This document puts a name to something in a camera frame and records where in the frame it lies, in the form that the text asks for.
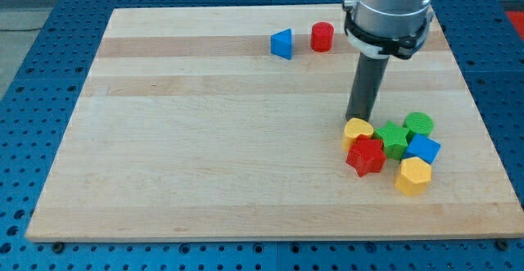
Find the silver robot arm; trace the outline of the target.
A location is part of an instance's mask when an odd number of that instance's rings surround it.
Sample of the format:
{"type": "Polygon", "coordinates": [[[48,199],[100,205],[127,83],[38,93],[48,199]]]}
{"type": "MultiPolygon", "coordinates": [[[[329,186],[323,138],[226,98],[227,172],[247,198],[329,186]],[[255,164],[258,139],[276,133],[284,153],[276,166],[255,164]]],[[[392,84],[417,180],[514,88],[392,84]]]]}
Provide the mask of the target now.
{"type": "Polygon", "coordinates": [[[408,60],[425,43],[431,0],[343,0],[349,43],[372,59],[408,60]]]}

